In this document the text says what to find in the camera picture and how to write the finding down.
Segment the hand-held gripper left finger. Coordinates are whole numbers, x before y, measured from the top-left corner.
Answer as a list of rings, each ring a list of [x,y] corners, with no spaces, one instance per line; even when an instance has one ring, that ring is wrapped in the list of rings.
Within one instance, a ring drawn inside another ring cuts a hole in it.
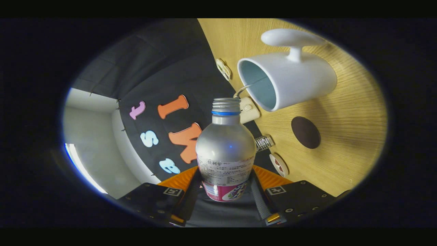
[[[192,216],[202,182],[197,166],[158,184],[143,183],[118,204],[158,226],[184,227]]]

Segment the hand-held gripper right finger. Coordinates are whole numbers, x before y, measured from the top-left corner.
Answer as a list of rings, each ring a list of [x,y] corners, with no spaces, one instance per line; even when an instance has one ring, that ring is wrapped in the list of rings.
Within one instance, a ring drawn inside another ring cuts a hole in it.
[[[290,181],[254,165],[251,190],[264,226],[290,226],[329,207],[337,197],[307,180]]]

